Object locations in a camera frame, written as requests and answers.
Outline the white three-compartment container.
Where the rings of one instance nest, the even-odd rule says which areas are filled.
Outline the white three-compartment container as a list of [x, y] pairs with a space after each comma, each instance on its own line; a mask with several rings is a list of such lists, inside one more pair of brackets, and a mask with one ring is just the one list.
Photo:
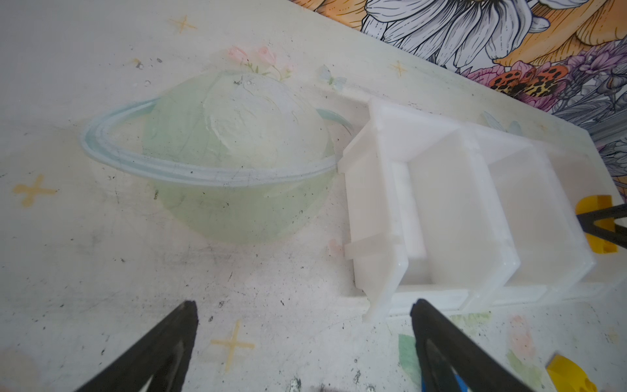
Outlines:
[[364, 320], [425, 299], [443, 312], [601, 296], [626, 278], [626, 251], [592, 250], [576, 208], [616, 196], [588, 155], [373, 100], [346, 147], [354, 282]]

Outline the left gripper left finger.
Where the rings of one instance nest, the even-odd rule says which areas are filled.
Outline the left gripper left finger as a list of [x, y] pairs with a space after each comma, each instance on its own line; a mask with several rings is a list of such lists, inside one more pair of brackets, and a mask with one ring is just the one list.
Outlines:
[[184, 301], [79, 391], [181, 391], [199, 326], [194, 301]]

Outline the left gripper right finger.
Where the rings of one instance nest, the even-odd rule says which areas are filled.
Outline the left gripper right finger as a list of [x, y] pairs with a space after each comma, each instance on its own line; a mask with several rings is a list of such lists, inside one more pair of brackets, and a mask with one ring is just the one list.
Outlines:
[[427, 300], [411, 308], [416, 354], [426, 391], [529, 391]]

